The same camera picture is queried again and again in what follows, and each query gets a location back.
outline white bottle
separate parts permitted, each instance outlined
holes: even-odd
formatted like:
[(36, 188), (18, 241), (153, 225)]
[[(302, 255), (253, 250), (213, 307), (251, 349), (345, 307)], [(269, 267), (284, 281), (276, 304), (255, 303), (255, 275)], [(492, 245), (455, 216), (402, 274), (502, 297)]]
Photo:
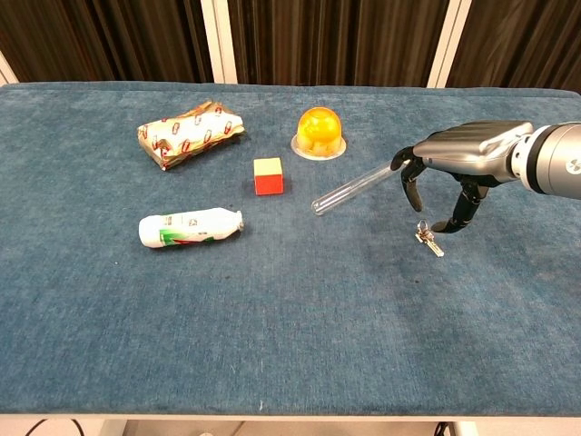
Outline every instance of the white bottle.
[(243, 227), (240, 211), (216, 207), (206, 211), (147, 216), (139, 222), (139, 238), (146, 247), (160, 248), (224, 239)]

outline dark curtain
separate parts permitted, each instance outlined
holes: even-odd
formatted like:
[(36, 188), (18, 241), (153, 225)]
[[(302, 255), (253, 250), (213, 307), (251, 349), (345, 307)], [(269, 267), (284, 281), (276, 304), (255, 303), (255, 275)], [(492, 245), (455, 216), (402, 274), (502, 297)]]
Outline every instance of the dark curtain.
[(199, 0), (2, 0), (0, 51), (21, 82), (213, 82)]
[(581, 2), (473, 0), (448, 86), (581, 92)]
[(448, 0), (229, 0), (243, 84), (425, 86)]

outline wrapped package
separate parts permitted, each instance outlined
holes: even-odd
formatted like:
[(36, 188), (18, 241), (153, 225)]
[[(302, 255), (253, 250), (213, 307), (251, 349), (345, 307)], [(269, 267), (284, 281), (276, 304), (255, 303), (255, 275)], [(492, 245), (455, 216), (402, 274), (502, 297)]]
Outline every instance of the wrapped package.
[(238, 115), (221, 103), (208, 101), (186, 114), (141, 125), (137, 138), (165, 171), (242, 132), (244, 126)]

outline wooden cube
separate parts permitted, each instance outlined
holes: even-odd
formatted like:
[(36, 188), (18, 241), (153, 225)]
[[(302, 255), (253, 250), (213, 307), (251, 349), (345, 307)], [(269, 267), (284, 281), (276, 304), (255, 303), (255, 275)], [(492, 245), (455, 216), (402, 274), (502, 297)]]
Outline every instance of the wooden cube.
[(257, 195), (284, 192), (280, 157), (254, 159), (254, 189)]

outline black cable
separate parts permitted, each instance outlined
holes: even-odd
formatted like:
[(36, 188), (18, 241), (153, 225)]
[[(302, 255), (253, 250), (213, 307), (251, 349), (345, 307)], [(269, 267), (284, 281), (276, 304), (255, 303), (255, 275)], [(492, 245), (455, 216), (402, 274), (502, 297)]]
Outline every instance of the black cable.
[[(25, 436), (30, 436), (34, 430), (36, 430), (38, 428), (38, 426), (40, 424), (42, 424), (43, 422), (45, 422), (46, 420), (40, 420), (39, 422), (37, 422), (35, 425), (33, 425), (32, 429), (30, 429)], [(81, 424), (79, 424), (79, 421), (77, 420), (71, 420), (74, 424), (74, 426), (76, 427), (76, 429), (79, 431), (79, 436), (84, 436), (84, 431), (83, 431), (83, 427), (81, 427)]]
[(434, 436), (445, 436), (444, 431), (448, 428), (447, 422), (439, 422), (434, 430)]

